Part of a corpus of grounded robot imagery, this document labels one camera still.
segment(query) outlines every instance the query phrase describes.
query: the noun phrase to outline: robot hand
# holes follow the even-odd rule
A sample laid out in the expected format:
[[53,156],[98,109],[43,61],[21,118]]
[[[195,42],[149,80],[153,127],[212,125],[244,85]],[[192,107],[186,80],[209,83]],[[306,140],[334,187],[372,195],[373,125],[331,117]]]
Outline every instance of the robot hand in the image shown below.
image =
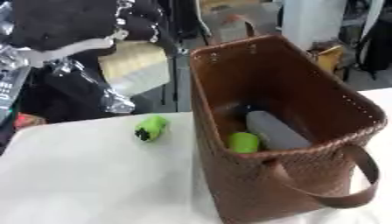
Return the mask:
[[116,39],[150,41],[169,55],[180,52],[165,30],[163,10],[151,0],[14,0],[12,8],[11,44],[29,47],[35,56],[47,53],[39,60],[115,49]]

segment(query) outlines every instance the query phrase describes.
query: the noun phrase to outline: table surface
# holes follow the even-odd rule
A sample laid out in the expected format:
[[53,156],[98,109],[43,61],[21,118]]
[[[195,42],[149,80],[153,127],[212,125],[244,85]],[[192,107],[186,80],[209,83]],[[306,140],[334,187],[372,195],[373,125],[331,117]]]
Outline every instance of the table surface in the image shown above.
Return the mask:
[[[363,94],[392,117],[392,88]],[[171,121],[166,133],[155,143],[141,143],[133,129],[146,116],[47,125],[18,133],[0,157],[0,223],[220,223],[194,150],[192,114],[163,114]],[[389,125],[368,145],[381,169],[379,191],[369,205],[264,223],[390,223],[391,134]],[[353,187],[363,184],[356,173]]]

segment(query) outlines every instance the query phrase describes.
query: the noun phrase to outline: basket handle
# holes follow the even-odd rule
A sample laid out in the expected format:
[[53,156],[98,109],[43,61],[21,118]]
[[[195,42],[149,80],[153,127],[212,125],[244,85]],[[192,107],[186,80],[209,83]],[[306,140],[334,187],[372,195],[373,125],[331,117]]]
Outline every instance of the basket handle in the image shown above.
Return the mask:
[[223,21],[222,25],[226,24],[231,24],[233,22],[244,22],[245,26],[247,28],[247,35],[249,38],[254,37],[255,35],[258,35],[258,32],[256,30],[256,27],[254,23],[250,20],[250,18],[239,15],[239,14],[231,14],[226,17],[226,19]]
[[360,207],[369,203],[375,196],[379,182],[379,169],[376,162],[370,155],[360,146],[347,145],[342,147],[341,151],[348,155],[365,174],[367,180],[370,182],[370,187],[354,194],[341,197],[328,197],[312,192],[307,192],[296,186],[295,181],[290,177],[284,166],[278,161],[270,161],[267,163],[272,177],[275,177],[281,184],[290,189],[305,194],[315,199],[321,205],[332,208],[352,208]]

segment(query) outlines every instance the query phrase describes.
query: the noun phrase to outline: green object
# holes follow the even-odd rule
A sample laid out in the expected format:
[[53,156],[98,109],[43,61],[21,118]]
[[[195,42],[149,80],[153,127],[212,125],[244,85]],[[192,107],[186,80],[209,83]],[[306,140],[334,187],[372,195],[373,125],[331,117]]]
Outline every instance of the green object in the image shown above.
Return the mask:
[[135,135],[145,142],[154,141],[162,134],[167,123],[162,116],[151,116],[136,126]]
[[238,132],[229,137],[228,143],[232,151],[238,153],[253,153],[258,151],[260,140],[256,135]]

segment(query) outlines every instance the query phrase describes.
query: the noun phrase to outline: basket rim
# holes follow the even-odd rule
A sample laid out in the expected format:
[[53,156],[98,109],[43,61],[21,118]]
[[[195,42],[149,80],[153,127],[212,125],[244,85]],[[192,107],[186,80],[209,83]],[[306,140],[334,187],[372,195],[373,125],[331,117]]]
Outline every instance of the basket rim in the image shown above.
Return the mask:
[[355,141],[359,138],[370,136],[378,132],[379,130],[382,130],[386,125],[387,125],[387,117],[383,110],[376,104],[374,104],[372,101],[370,101],[368,98],[363,96],[362,94],[359,94],[356,91],[353,91],[352,89],[348,88],[345,86],[345,84],[341,81],[335,78],[334,76],[330,75],[329,73],[321,70],[318,66],[318,72],[320,74],[324,75],[328,80],[333,81],[339,85],[339,87],[343,90],[348,92],[350,95],[355,96],[356,101],[362,101],[365,102],[370,108],[372,108],[377,114],[379,114],[380,118],[377,122],[375,122],[373,125],[368,126],[364,129],[358,129],[354,133],[349,133],[344,136],[338,137],[331,139],[330,141],[326,141],[324,143],[319,143],[316,145],[313,145],[311,147],[307,148],[294,148],[294,149],[287,149],[287,150],[261,150],[255,153],[249,153],[249,154],[241,154],[241,153],[235,153],[228,149],[228,147],[225,146],[223,141],[221,140],[221,136],[219,134],[219,131],[216,127],[216,123],[214,121],[214,116],[212,114],[211,109],[208,107],[208,100],[206,97],[206,94],[203,90],[203,87],[201,85],[200,79],[197,76],[196,69],[194,67],[193,62],[198,59],[199,54],[205,53],[205,52],[211,52],[211,51],[216,51],[220,50],[221,48],[227,48],[230,46],[238,46],[238,45],[248,45],[250,43],[254,43],[260,40],[264,39],[277,39],[285,44],[287,48],[291,51],[297,51],[301,54],[302,58],[307,61],[307,63],[311,62],[313,65],[316,66],[315,62],[311,61],[308,59],[306,54],[302,52],[299,48],[297,48],[295,45],[290,43],[286,38],[282,36],[277,36],[277,35],[265,35],[261,37],[254,37],[254,38],[245,38],[245,39],[240,39],[240,40],[235,40],[227,43],[222,43],[219,45],[213,45],[213,46],[203,46],[201,48],[195,49],[191,52],[190,55],[190,68],[191,68],[191,75],[192,79],[194,81],[196,91],[199,94],[199,97],[202,101],[201,107],[206,113],[206,119],[210,124],[213,124],[213,138],[218,143],[220,148],[225,149],[224,151],[226,153],[229,153],[235,157],[238,158],[277,158],[277,157],[283,157],[283,156],[289,156],[289,155],[303,155],[303,154],[312,154],[312,153],[319,153],[321,151],[335,151],[339,147],[342,147],[345,144],[349,144],[352,141]]

